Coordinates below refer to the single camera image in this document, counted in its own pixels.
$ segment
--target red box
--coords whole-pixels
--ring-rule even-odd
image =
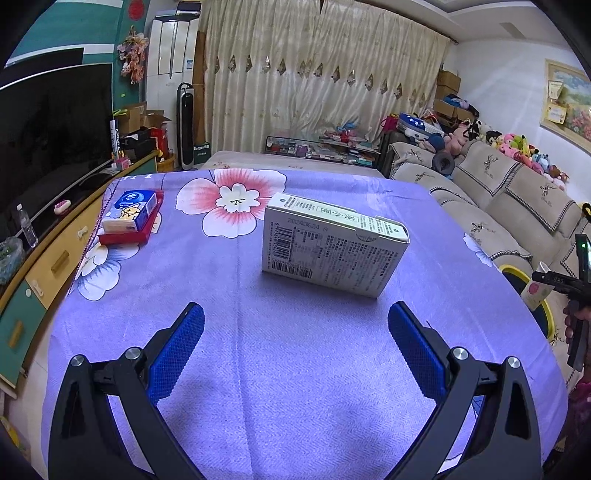
[[[140,232],[125,232],[125,233],[104,233],[99,235],[99,241],[102,245],[119,245],[119,244],[144,244],[150,238],[152,233],[152,226],[156,220],[156,215],[160,210],[160,206],[164,201],[164,192],[162,190],[156,191],[156,207],[148,217],[148,221]]]
[[[164,158],[168,158],[168,136],[165,128],[150,128],[150,136],[156,139],[156,148],[162,151]]]

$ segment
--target yellow ring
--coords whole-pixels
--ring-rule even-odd
[[[510,274],[524,281],[526,285],[531,280],[531,277],[529,277],[527,273],[525,273],[517,267],[514,267],[513,265],[501,265],[499,267],[499,270],[501,271],[501,273],[509,272]],[[548,300],[544,300],[542,302],[542,308],[544,309],[546,320],[548,321],[548,335],[546,338],[549,342],[551,342],[554,339],[554,335],[556,334],[556,326],[554,325],[554,315],[552,315],[552,310],[550,310]]]

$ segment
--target red tray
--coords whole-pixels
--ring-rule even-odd
[[[152,214],[148,217],[148,221],[144,225],[144,228],[139,232],[125,232],[125,233],[103,233],[99,235],[99,241],[102,245],[117,245],[117,244],[144,244],[150,238],[152,233],[152,227],[156,220],[156,215],[160,210],[160,206],[164,201],[164,192],[162,190],[156,190],[156,207],[152,211]]]

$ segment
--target curtain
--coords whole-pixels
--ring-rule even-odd
[[[317,140],[347,122],[374,140],[389,113],[427,106],[449,45],[355,0],[324,0],[322,13],[318,0],[210,0],[200,30],[213,151],[261,152],[268,135]]]
[[[319,13],[317,0],[204,2],[206,138],[213,151],[261,152],[267,135],[289,134],[303,82],[297,69],[310,55]]]
[[[313,72],[321,64],[323,72],[310,74],[298,92],[292,129],[313,138],[354,122],[374,140],[389,113],[422,113],[448,45],[447,37],[393,12],[325,0],[311,51]]]

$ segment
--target tower fan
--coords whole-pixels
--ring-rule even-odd
[[[195,90],[190,83],[177,89],[177,148],[178,163],[183,170],[193,168],[193,102]]]

